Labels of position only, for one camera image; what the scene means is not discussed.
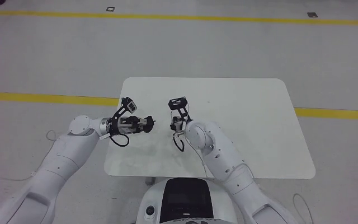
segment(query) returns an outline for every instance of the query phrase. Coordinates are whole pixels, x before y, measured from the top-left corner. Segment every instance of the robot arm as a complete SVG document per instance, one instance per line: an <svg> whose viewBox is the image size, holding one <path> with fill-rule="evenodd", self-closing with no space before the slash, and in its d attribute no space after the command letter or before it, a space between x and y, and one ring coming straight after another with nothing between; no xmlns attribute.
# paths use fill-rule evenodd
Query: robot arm
<svg viewBox="0 0 358 224"><path fill-rule="evenodd" d="M186 106L185 98L175 99L177 108L173 107L174 101L171 102L169 106L172 110L181 110ZM201 150L205 164L230 192L246 224L297 224L286 208L260 190L242 156L220 126L213 122L191 120L188 113L186 116L180 114L176 121L173 119L172 129L178 135L184 135L195 150Z"/></svg>
<svg viewBox="0 0 358 224"><path fill-rule="evenodd" d="M152 130L151 116L145 119L121 117L126 111L135 110L135 104L127 97L122 99L122 107L112 118L92 120L84 115L74 118L68 133L56 140L34 177L3 205L0 224L52 223L58 193L88 160L99 139Z"/></svg>

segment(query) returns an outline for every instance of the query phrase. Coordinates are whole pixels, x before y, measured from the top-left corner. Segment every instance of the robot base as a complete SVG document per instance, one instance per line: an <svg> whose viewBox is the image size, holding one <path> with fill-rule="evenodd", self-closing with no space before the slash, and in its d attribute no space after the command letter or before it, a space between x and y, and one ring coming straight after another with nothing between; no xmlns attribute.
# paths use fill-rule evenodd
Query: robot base
<svg viewBox="0 0 358 224"><path fill-rule="evenodd" d="M159 224L179 218L214 218L237 223L232 200L222 187L205 179L170 178L145 193L136 224Z"/></svg>

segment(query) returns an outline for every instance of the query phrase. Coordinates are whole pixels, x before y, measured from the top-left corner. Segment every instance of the table top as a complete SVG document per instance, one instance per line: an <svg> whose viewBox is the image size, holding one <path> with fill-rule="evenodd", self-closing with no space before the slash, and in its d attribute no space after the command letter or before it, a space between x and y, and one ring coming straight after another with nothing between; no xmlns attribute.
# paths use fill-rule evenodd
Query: table top
<svg viewBox="0 0 358 224"><path fill-rule="evenodd" d="M281 80L128 78L120 97L126 96L138 107L133 115L151 115L156 122L150 133L130 134L126 147L110 141L105 171L111 176L206 177L195 151L187 146L180 152L172 140L168 102L183 96L189 102L190 117L217 122L256 178L310 179L315 175L290 96ZM123 143L123 138L115 139Z"/></svg>

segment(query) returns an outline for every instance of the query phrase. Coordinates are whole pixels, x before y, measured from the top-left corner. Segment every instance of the floor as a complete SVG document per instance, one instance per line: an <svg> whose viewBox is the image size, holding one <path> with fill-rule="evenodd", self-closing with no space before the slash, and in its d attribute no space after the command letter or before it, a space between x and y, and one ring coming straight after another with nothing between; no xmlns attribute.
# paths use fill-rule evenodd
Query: floor
<svg viewBox="0 0 358 224"><path fill-rule="evenodd" d="M115 11L105 12L108 6ZM0 92L119 97L128 77L264 77L283 80L295 107L358 110L357 10L349 0L7 0L0 6ZM106 13L132 16L100 18ZM327 22L310 22L318 19ZM28 176L51 145L48 130L61 134L77 115L110 116L115 108L0 101L0 176ZM294 193L316 224L356 223L358 120L299 122L315 177L257 182L298 220ZM105 174L107 145L101 141L68 180L54 223L135 221L148 187L142 177ZM0 203L22 185L0 180Z"/></svg>

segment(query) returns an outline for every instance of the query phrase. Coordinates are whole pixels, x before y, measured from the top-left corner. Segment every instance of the yellow tape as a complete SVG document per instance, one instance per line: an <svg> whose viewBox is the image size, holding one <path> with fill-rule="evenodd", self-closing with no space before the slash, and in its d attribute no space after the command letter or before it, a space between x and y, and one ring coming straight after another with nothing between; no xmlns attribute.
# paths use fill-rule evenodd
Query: yellow tape
<svg viewBox="0 0 358 224"><path fill-rule="evenodd" d="M43 94L13 94L0 92L2 101L44 102L49 104L77 104L92 106L118 106L119 99L89 96L61 96ZM319 108L295 108L297 116L314 118L358 119L358 110L335 110Z"/></svg>
<svg viewBox="0 0 358 224"><path fill-rule="evenodd" d="M60 96L43 94L13 94L0 92L0 100L22 102L45 102L50 104L80 104L93 106L117 106L119 99L88 96Z"/></svg>
<svg viewBox="0 0 358 224"><path fill-rule="evenodd" d="M358 110L295 108L295 111L297 116L310 116L314 118L358 119Z"/></svg>
<svg viewBox="0 0 358 224"><path fill-rule="evenodd" d="M121 18L142 20L197 20L197 21L228 21L228 22L274 22L284 24L321 24L321 25L358 25L358 20L320 20L316 18L251 18L251 17L219 17L189 15L138 15L113 13L76 13L76 12L33 12L33 11L0 11L0 15L13 16L51 16L81 18Z"/></svg>

